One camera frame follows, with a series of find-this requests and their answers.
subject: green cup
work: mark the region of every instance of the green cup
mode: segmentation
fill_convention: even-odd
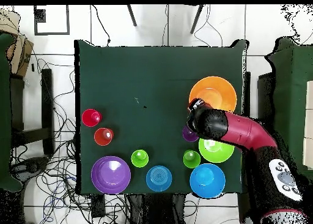
[[[148,161],[149,156],[143,149],[138,149],[131,155],[131,162],[138,168],[144,167]]]
[[[204,159],[212,163],[222,163],[234,153],[235,147],[219,141],[199,139],[199,151]]]
[[[201,157],[198,152],[187,150],[183,154],[183,163],[188,168],[195,168],[200,165]]]

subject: small red cup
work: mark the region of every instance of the small red cup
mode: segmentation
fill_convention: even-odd
[[[113,131],[107,128],[99,128],[96,130],[94,139],[95,142],[100,146],[108,145],[113,139]]]
[[[83,112],[81,120],[86,126],[94,127],[102,120],[102,114],[95,109],[87,109]]]

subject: purple bowl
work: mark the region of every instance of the purple bowl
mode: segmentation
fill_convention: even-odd
[[[130,183],[130,168],[119,157],[102,157],[91,169],[91,180],[100,192],[115,195],[124,191]]]
[[[183,138],[189,142],[196,141],[199,137],[195,132],[190,130],[187,126],[184,126],[183,128]]]

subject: floor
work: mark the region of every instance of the floor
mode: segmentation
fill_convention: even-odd
[[[83,39],[94,45],[105,46],[107,35],[103,31],[93,6],[69,6],[69,35],[34,35],[34,7],[33,6],[3,6],[20,14],[20,32],[34,43],[34,53],[39,59],[42,68],[45,62],[53,71],[53,95],[70,92],[73,89],[71,80],[74,79],[73,61],[75,39]],[[46,23],[38,24],[38,32],[65,32],[67,30],[65,6],[37,6],[38,9],[46,9]],[[133,26],[126,6],[96,6],[98,16],[108,32],[111,43],[109,46],[160,46],[162,41],[167,45],[166,5],[132,5],[137,27]],[[306,41],[313,30],[312,15],[307,14],[306,6],[282,6],[282,5],[206,5],[201,13],[196,31],[196,36],[204,42],[197,40],[190,34],[197,7],[173,4],[169,8],[169,45],[170,46],[200,46],[207,42],[212,47],[229,46],[234,40],[246,39],[249,41],[247,52],[247,71],[251,72],[251,117],[257,118],[257,78],[259,75],[270,72],[271,67],[264,56],[271,53],[275,40],[284,35],[295,35],[299,43]],[[290,20],[285,18],[289,13]],[[313,37],[306,44],[313,43]],[[31,56],[31,64],[37,65],[35,55]],[[26,87],[24,89],[24,127],[34,129],[41,127],[41,92],[40,75],[37,70],[32,72],[29,68],[25,76]],[[74,93],[62,95],[57,102],[66,111],[67,117],[75,122],[75,95]],[[57,117],[54,118],[55,131],[59,130]],[[73,138],[71,129],[64,129],[56,141],[70,140]],[[24,151],[19,147],[17,153]],[[57,156],[66,156],[66,149],[61,148]],[[28,150],[21,158],[42,155],[42,142],[31,143]],[[74,165],[70,164],[69,171],[76,173]],[[60,183],[48,177],[33,178],[28,183],[24,198],[24,211],[27,222],[40,224],[43,220],[43,211],[51,207],[50,193],[61,189]],[[185,203],[186,224],[239,224],[237,194],[225,194],[214,200],[204,200],[187,196]],[[194,203],[198,204],[197,214]],[[115,201],[108,203],[108,210],[114,207]],[[44,224],[88,224],[81,211],[71,210],[59,203],[57,209],[51,214]],[[117,223],[123,224],[125,216],[119,216]],[[94,218],[96,224],[108,219]]]

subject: bowl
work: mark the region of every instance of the bowl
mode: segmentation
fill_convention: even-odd
[[[168,189],[172,183],[172,174],[165,166],[154,166],[149,169],[145,181],[154,192]]]
[[[117,194],[124,191],[130,178],[130,168],[120,157],[102,157],[91,169],[92,183],[102,193]]]
[[[204,159],[212,163],[222,163],[234,153],[235,146],[214,140],[199,140],[199,152]]]
[[[202,198],[219,196],[225,187],[225,175],[214,164],[201,164],[190,175],[190,187],[195,194]]]
[[[234,87],[221,77],[205,77],[198,81],[191,89],[189,103],[195,98],[201,98],[214,109],[231,113],[237,103]]]

